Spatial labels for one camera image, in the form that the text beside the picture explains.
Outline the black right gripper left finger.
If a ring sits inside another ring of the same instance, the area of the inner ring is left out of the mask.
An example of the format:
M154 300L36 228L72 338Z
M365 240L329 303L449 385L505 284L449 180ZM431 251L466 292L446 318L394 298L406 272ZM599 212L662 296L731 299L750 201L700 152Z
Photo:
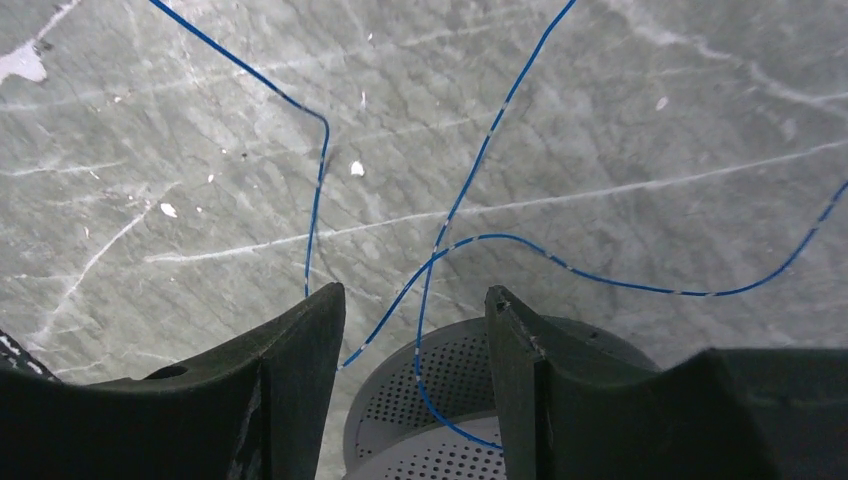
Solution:
M78 385L1 371L5 479L312 479L345 325L330 283L149 376Z

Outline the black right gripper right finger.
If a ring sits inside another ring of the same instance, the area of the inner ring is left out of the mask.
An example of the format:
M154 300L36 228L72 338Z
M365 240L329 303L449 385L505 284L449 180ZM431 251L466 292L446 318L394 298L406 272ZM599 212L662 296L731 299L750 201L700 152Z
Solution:
M485 298L511 479L843 479L843 349L706 349L662 369L591 325Z

